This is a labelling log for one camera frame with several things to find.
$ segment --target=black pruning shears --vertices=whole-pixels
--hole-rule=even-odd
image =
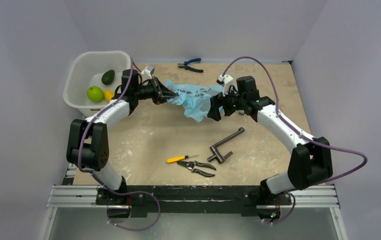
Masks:
[[[192,173],[197,173],[197,174],[200,174],[200,175],[207,177],[207,178],[214,177],[215,174],[201,171],[201,170],[195,168],[195,166],[198,166],[201,168],[208,168],[208,169],[212,169],[212,170],[217,170],[213,165],[211,165],[209,163],[202,163],[202,162],[198,162],[198,161],[177,161],[177,164],[182,166],[182,167],[189,169]]]
[[[194,58],[189,61],[185,61],[184,63],[178,63],[177,67],[181,69],[186,69],[195,73],[203,73],[204,70],[202,69],[196,69],[196,68],[188,66],[188,64],[195,63],[195,62],[201,62],[201,58]]]

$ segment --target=wall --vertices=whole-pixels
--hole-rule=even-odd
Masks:
[[[137,62],[292,60],[326,0],[65,0],[91,50]]]
[[[66,170],[72,119],[62,97],[87,47],[61,0],[0,0],[0,239],[37,239]]]
[[[369,157],[336,181],[349,238],[381,239],[381,1],[327,1],[292,66],[311,131]],[[362,161],[332,157],[335,175]]]

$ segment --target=yellow screwdriver handle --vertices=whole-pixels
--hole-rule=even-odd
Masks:
[[[177,162],[177,161],[180,161],[180,160],[184,160],[184,159],[185,159],[185,156],[173,157],[173,158],[167,159],[167,163],[171,164],[171,163],[174,163],[174,162]]]

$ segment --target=white plastic container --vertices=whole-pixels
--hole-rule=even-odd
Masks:
[[[122,84],[123,71],[130,68],[130,61],[130,56],[123,51],[88,51],[76,57],[64,87],[65,103],[86,117],[94,115],[108,102],[105,99],[92,102],[87,95],[88,88],[98,86],[104,92],[110,90],[114,93]],[[115,79],[110,85],[104,85],[101,77],[111,69],[115,71]]]

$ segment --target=plastic bag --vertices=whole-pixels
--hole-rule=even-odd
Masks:
[[[184,115],[188,118],[193,118],[198,123],[207,116],[210,110],[210,98],[223,92],[221,85],[199,86],[193,84],[174,84],[170,79],[168,79],[164,85],[178,94],[177,97],[168,100],[168,102],[175,105],[182,105]]]

